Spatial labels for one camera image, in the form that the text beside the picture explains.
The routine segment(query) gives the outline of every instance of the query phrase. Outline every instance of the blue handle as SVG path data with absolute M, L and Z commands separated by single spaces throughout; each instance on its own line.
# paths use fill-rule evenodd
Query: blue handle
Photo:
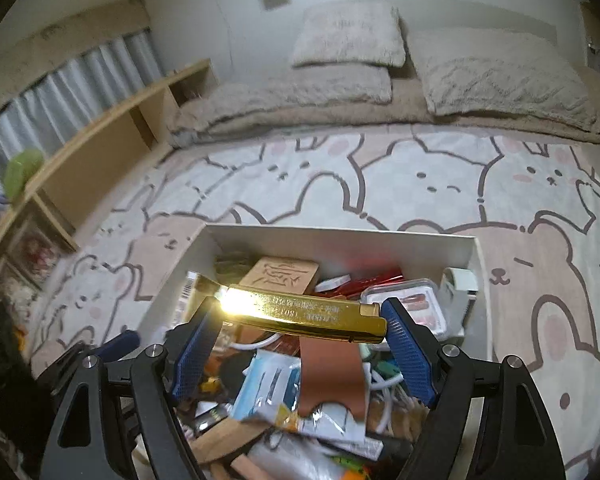
M 97 355 L 106 363 L 122 359 L 129 352 L 132 352 L 140 346 L 140 336 L 134 330 L 125 330 L 120 335 L 115 336 L 111 341 L 107 341 L 92 353 Z
M 209 310 L 182 351 L 175 364 L 171 387 L 171 395 L 178 402 L 191 397 L 198 387 L 206 360 L 211 354 L 221 328 L 222 318 L 213 309 Z
M 382 302 L 380 316 L 386 319 L 386 341 L 407 383 L 409 393 L 431 408 L 437 396 L 433 385 L 431 363 L 396 312 L 391 298 Z

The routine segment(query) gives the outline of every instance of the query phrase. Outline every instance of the white curtain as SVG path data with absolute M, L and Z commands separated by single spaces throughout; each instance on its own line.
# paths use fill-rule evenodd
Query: white curtain
M 0 111 L 0 178 L 12 156 L 37 148 L 49 158 L 91 120 L 161 77 L 148 30 L 102 44 L 44 76 Z

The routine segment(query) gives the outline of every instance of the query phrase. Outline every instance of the beige blanket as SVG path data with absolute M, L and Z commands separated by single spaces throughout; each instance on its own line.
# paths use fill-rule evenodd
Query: beige blanket
M 566 139 L 600 143 L 600 133 L 585 132 L 566 124 L 532 116 L 462 115 L 437 118 L 427 111 L 422 85 L 416 78 L 393 79 L 393 99 L 387 104 L 344 103 L 321 107 L 286 107 L 267 112 L 253 112 L 219 122 L 209 128 L 200 128 L 197 121 L 179 113 L 169 127 L 176 134 L 180 146 L 187 146 L 193 138 L 222 139 L 258 127 L 298 126 L 300 124 L 384 124 L 427 123 L 453 126 L 502 128 L 540 134 L 550 134 Z
M 291 70 L 255 84 L 220 85 L 206 99 L 185 103 L 171 119 L 170 130 L 206 132 L 221 121 L 290 107 L 391 101 L 391 79 L 384 67 L 340 63 Z

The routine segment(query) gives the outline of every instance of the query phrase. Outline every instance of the wooden stick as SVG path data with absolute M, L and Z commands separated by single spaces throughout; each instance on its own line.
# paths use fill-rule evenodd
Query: wooden stick
M 209 471 L 211 471 L 211 476 L 214 480 L 232 480 L 231 475 L 229 475 L 224 466 L 219 462 L 210 464 Z
M 246 480 L 273 480 L 271 476 L 249 460 L 246 455 L 240 455 L 236 458 L 231 462 L 231 467 L 244 476 Z
M 214 462 L 255 440 L 270 427 L 268 422 L 240 422 L 234 418 L 226 418 L 189 446 L 199 463 Z

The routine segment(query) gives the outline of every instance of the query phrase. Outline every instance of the green plush toy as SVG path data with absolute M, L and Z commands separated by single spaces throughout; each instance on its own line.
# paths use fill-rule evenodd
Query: green plush toy
M 14 156 L 4 172 L 2 186 L 4 194 L 13 201 L 24 190 L 27 181 L 45 163 L 45 156 L 40 150 L 30 148 Z

